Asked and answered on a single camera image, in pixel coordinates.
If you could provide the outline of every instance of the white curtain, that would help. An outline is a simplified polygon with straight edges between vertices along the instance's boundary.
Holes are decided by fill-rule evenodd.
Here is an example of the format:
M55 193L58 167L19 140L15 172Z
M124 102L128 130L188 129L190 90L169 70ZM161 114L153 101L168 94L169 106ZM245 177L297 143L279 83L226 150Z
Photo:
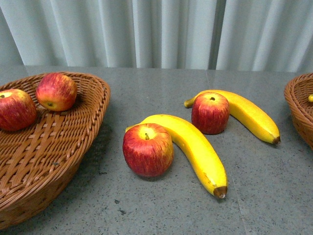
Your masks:
M0 65L313 72L312 0L0 0Z

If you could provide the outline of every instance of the basket weave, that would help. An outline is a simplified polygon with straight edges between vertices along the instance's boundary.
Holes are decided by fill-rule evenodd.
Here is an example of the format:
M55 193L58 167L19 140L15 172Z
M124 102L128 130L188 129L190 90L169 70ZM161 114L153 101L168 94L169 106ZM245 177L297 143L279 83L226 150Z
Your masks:
M37 85L46 73L0 87L24 90L38 111L28 128L0 130L0 230L44 210L70 182L98 134L110 100L109 85L92 74L61 73L78 87L75 104L65 112L50 112L36 100Z
M310 94L313 94L313 73L295 77L287 83L284 89L293 125L313 149L313 103L308 101Z

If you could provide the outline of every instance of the apple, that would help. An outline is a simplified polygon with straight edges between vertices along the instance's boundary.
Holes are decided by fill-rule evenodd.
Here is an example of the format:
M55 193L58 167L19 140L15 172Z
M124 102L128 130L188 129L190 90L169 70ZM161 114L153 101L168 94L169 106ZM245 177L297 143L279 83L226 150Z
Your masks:
M0 129L18 131L30 126L37 110L30 95L20 89L0 92Z
M36 88L38 102L48 110L65 111L75 103L77 85L62 73L52 72L45 75Z
M172 138L159 124L139 124L125 133L123 154L128 167L137 175L160 176L173 162Z
M205 92L194 101L191 122L203 134L215 135L224 131L229 115L229 102L225 96Z

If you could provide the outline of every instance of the gray countertop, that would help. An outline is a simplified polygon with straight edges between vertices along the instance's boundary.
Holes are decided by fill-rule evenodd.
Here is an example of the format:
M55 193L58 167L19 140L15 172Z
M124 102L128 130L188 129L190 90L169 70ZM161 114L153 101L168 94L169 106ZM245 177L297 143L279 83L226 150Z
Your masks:
M51 71L92 73L107 81L111 99L99 134L66 189L43 212L1 235L306 235L313 231L312 150L294 129L284 99L298 74L214 70L0 67L0 85ZM276 122L273 146L230 117L207 136L228 175L218 201L200 184L174 145L170 169L155 180L136 176L122 152L125 128L152 114L191 120L184 100L206 89L238 93Z

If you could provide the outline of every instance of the banana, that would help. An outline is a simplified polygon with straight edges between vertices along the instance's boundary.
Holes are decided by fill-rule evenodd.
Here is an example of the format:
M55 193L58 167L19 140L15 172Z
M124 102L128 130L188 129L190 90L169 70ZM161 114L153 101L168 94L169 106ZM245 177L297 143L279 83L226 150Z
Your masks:
M143 123L156 123L165 127L172 141L186 155L202 185L215 197L225 198L227 194L225 168L210 142L193 124L180 117L166 114L149 116L139 124Z
M197 96L205 92L216 92L225 96L229 102L230 114L256 137L268 143L278 144L280 142L276 123L262 109L238 94L222 90L205 90L186 100L184 106L192 107Z

